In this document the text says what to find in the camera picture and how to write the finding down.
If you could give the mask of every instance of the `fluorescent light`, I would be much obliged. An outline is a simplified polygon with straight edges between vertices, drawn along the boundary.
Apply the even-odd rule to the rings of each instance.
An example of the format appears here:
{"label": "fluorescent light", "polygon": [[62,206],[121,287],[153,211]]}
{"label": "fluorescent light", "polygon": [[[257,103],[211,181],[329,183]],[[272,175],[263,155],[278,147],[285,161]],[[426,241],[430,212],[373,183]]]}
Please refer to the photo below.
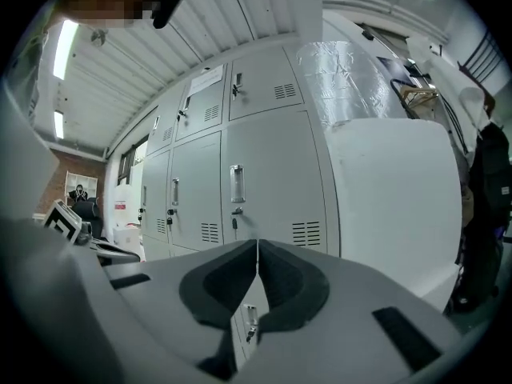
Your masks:
{"label": "fluorescent light", "polygon": [[61,35],[58,37],[57,52],[55,53],[54,76],[64,79],[66,75],[67,58],[70,55],[73,38],[78,29],[78,24],[71,20],[65,20],[62,24]]}
{"label": "fluorescent light", "polygon": [[59,111],[54,112],[55,136],[64,139],[64,114]]}

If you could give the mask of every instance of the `window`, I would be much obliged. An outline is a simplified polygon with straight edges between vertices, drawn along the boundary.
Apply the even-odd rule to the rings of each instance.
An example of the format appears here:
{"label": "window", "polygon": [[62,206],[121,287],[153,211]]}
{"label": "window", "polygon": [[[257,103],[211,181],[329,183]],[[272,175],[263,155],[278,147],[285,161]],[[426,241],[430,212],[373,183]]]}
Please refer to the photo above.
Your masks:
{"label": "window", "polygon": [[121,161],[119,162],[118,185],[121,185],[122,183],[130,184],[131,167],[144,160],[144,157],[146,156],[148,137],[149,135],[132,145],[130,150],[121,156]]}

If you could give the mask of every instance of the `brick wall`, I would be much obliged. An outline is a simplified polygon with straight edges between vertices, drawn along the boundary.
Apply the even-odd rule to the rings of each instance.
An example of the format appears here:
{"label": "brick wall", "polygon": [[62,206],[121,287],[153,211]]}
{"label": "brick wall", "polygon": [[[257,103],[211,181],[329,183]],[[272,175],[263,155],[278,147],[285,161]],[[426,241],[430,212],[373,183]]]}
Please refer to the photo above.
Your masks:
{"label": "brick wall", "polygon": [[92,159],[82,158],[72,154],[65,154],[57,150],[51,150],[59,160],[58,168],[48,183],[38,208],[35,213],[45,214],[55,199],[64,199],[67,171],[73,174],[98,178],[96,196],[99,197],[99,207],[103,216],[103,189],[105,187],[106,164]]}

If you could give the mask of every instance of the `corrugated ceiling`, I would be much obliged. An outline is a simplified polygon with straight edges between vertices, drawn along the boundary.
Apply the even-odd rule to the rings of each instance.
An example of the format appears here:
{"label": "corrugated ceiling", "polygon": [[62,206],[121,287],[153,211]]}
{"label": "corrugated ceiling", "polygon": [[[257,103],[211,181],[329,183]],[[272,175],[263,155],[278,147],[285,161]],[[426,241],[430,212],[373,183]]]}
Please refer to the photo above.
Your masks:
{"label": "corrugated ceiling", "polygon": [[90,42],[93,29],[80,26],[60,82],[52,74],[59,26],[50,32],[41,64],[36,129],[52,134],[58,109],[68,142],[102,150],[153,96],[200,62],[294,31],[286,0],[185,0],[163,29],[149,21],[109,29],[101,47]]}

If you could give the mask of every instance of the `plastic wrap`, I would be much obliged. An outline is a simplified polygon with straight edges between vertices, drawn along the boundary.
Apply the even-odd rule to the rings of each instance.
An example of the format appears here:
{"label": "plastic wrap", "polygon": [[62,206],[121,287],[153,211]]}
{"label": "plastic wrap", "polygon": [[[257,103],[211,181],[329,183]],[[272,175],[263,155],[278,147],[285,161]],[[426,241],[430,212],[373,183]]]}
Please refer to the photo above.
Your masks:
{"label": "plastic wrap", "polygon": [[314,42],[297,53],[325,130],[355,118],[404,118],[390,78],[353,42]]}

